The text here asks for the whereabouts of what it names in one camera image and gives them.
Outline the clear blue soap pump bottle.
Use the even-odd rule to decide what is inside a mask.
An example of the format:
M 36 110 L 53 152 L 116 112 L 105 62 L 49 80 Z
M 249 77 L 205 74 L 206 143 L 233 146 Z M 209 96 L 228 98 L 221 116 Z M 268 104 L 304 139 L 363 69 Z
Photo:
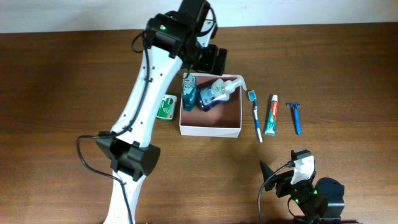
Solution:
M 246 91 L 246 83 L 242 76 L 234 80 L 217 79 L 211 85 L 208 85 L 197 91 L 196 100 L 199 109 L 209 111 L 218 104 L 226 103 L 230 100 L 230 96 L 239 87 L 243 87 Z

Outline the green Listerine mouthwash bottle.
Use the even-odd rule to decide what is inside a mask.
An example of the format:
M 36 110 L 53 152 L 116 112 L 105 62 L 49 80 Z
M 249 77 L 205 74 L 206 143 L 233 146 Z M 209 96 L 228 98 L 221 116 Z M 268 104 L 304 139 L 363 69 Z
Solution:
M 183 81 L 182 103 L 185 111 L 191 111 L 195 106 L 195 97 L 197 91 L 196 77 L 191 73 Z

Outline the white cardboard box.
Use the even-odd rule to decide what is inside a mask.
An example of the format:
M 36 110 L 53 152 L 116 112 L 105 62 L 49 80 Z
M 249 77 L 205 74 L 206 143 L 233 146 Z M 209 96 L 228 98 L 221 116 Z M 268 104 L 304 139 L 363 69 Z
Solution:
M 179 127 L 183 136 L 236 138 L 242 128 L 243 87 L 238 87 L 226 103 L 205 112 L 198 106 L 185 111 L 180 106 Z

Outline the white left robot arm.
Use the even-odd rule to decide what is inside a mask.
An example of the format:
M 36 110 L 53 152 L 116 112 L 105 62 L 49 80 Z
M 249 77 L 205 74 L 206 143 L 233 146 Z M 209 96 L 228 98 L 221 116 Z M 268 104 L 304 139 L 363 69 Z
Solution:
M 134 223 L 143 181 L 160 156 L 160 148 L 150 144 L 155 117 L 176 74 L 223 74 L 228 51 L 210 43 L 217 29 L 208 1 L 183 0 L 177 11 L 149 19 L 141 32 L 142 63 L 130 97 L 111 130 L 96 137 L 113 171 L 106 223 Z

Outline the Colgate toothpaste tube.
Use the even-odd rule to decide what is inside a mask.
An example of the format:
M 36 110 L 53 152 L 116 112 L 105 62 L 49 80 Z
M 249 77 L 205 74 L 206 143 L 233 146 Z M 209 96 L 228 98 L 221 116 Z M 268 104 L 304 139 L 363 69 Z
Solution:
M 271 98 L 270 110 L 267 120 L 267 126 L 264 131 L 266 135 L 275 136 L 276 120 L 278 109 L 278 96 L 273 95 Z

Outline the blue white toothbrush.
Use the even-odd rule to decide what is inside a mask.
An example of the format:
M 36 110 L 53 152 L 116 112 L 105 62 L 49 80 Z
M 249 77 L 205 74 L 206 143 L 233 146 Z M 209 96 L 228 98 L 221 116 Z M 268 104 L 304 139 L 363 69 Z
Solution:
M 257 97 L 255 94 L 254 90 L 248 91 L 248 97 L 249 100 L 253 103 L 253 115 L 254 115 L 254 122 L 255 122 L 255 127 L 256 127 L 256 134 L 259 142 L 263 142 L 262 140 L 262 134 L 261 134 L 261 127 L 259 124 L 259 117 L 258 117 L 258 103 L 257 103 Z

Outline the green soap bar box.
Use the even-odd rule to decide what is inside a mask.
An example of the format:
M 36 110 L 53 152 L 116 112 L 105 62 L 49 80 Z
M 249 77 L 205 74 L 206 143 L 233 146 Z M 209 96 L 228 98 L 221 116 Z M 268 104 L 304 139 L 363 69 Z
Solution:
M 176 103 L 177 103 L 177 96 L 164 95 L 159 110 L 157 112 L 156 118 L 162 120 L 173 120 Z

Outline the blue disposable razor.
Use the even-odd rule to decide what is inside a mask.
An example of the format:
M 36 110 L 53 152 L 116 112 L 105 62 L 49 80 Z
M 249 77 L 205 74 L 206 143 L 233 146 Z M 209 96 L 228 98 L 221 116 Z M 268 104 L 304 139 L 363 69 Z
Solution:
M 300 116 L 299 116 L 299 110 L 298 108 L 301 107 L 300 103 L 287 103 L 287 107 L 291 108 L 293 111 L 293 116 L 294 116 L 294 123 L 295 123 L 295 131 L 297 135 L 301 135 L 301 124 L 300 124 Z

